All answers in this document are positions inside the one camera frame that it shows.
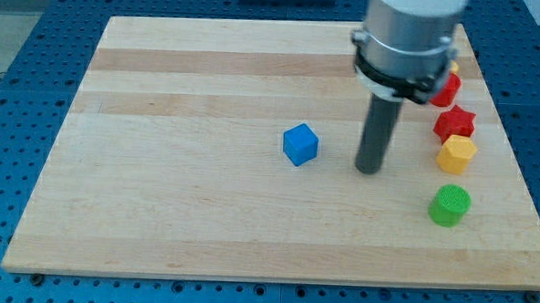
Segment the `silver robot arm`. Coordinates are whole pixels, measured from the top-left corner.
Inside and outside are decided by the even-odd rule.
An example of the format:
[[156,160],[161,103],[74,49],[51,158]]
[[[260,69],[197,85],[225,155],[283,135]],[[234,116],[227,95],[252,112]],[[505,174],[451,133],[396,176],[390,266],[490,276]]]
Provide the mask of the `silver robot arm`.
[[468,1],[368,0],[351,38],[361,83],[387,102],[428,102],[449,78],[455,30]]

